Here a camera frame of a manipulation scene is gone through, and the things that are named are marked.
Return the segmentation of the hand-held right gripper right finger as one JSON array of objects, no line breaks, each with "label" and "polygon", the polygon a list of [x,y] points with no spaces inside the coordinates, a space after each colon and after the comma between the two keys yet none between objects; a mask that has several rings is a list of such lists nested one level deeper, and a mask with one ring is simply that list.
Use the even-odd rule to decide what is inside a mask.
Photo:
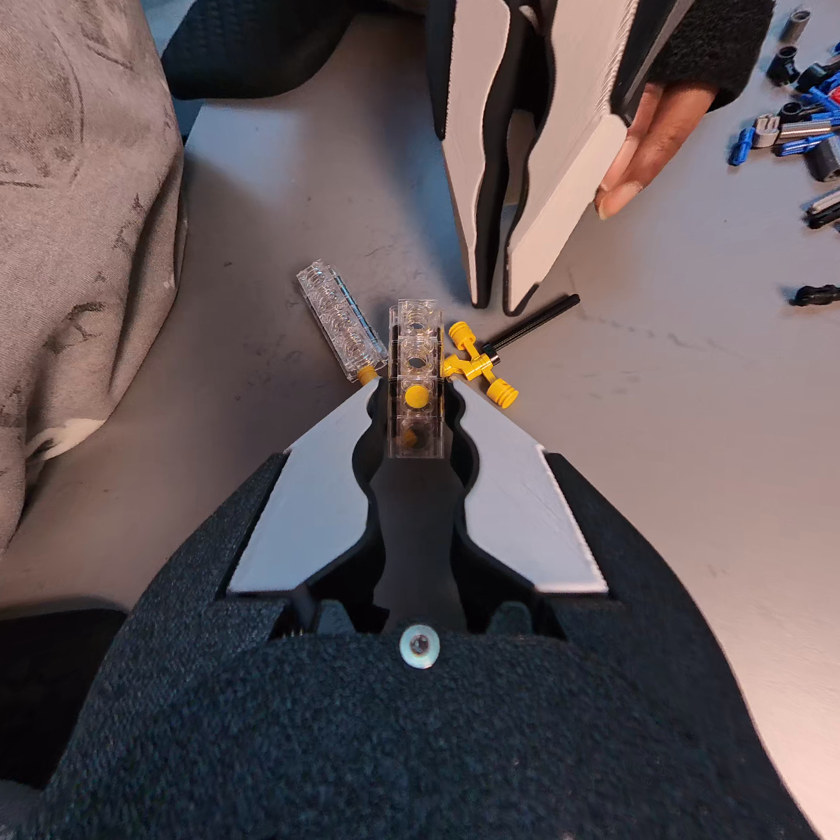
[{"label": "hand-held right gripper right finger", "polygon": [[561,634],[550,601],[609,588],[539,441],[461,381],[450,384],[450,463],[463,486],[450,566],[469,632],[506,603]]}]

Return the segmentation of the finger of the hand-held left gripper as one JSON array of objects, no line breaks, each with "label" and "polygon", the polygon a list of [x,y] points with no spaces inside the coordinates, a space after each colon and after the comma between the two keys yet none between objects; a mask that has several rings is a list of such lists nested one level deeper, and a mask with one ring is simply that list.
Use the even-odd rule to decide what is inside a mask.
[{"label": "finger of the hand-held left gripper", "polygon": [[427,80],[472,305],[490,304],[510,175],[508,132],[540,2],[427,3]]},{"label": "finger of the hand-held left gripper", "polygon": [[549,274],[627,136],[611,104],[635,1],[555,2],[545,29],[549,99],[528,153],[505,253],[506,314]]}]

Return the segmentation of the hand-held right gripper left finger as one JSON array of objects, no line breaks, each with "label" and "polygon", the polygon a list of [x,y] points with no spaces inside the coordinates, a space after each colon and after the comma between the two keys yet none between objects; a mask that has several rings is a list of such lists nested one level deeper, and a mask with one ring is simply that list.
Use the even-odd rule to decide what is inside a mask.
[{"label": "hand-held right gripper left finger", "polygon": [[371,481],[385,457],[387,386],[363,385],[283,453],[226,585],[227,596],[287,599],[300,625],[327,601],[352,625],[385,625],[385,568]]}]

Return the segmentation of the yellow piston crankshaft assembly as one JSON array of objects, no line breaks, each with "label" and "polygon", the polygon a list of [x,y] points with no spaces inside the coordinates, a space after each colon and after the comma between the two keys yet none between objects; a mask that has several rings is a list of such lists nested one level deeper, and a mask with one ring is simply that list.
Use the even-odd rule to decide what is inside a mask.
[{"label": "yellow piston crankshaft assembly", "polygon": [[530,317],[514,322],[508,329],[483,343],[478,341],[467,322],[453,323],[449,327],[448,336],[456,350],[466,353],[466,357],[462,359],[456,353],[446,357],[443,361],[444,378],[460,375],[472,382],[483,377],[487,383],[486,394],[489,399],[499,408],[508,409],[518,399],[519,392],[495,372],[495,368],[501,362],[499,350],[524,338],[580,303],[581,298],[577,293],[564,295],[537,310]]}]

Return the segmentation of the clear toy cylinder block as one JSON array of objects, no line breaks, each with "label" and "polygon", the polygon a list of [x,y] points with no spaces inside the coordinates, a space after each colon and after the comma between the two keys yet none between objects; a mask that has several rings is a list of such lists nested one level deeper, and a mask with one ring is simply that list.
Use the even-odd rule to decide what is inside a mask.
[{"label": "clear toy cylinder block", "polygon": [[390,310],[387,432],[393,458],[445,455],[443,323],[433,299],[402,299]]},{"label": "clear toy cylinder block", "polygon": [[387,362],[385,346],[335,268],[317,259],[297,280],[346,378],[361,385],[377,378]]}]

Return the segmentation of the person's left hand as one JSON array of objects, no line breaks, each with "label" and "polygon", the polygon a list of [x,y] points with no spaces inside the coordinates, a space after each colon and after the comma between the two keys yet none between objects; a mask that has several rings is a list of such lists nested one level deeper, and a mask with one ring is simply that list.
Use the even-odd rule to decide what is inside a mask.
[{"label": "person's left hand", "polygon": [[740,97],[773,14],[773,1],[692,3],[654,60],[626,140],[595,194],[601,219],[641,193],[708,112]]}]

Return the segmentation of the pile of small toy parts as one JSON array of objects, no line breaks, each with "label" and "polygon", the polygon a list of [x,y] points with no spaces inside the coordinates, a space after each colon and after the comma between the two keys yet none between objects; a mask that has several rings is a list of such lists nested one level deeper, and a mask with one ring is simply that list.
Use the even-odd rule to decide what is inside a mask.
[{"label": "pile of small toy parts", "polygon": [[814,181],[833,187],[802,210],[804,224],[819,230],[838,228],[839,45],[827,58],[799,67],[799,48],[811,20],[812,10],[803,5],[785,19],[771,58],[759,64],[764,79],[784,100],[738,132],[729,145],[727,164],[736,169],[751,154],[802,159]]}]

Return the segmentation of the person's grey hoodie torso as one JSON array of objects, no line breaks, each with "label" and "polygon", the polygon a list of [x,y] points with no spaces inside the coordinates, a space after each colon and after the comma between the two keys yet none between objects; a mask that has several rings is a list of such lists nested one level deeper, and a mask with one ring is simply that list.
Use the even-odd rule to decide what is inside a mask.
[{"label": "person's grey hoodie torso", "polygon": [[1,544],[175,300],[183,143],[140,2],[2,2]]}]

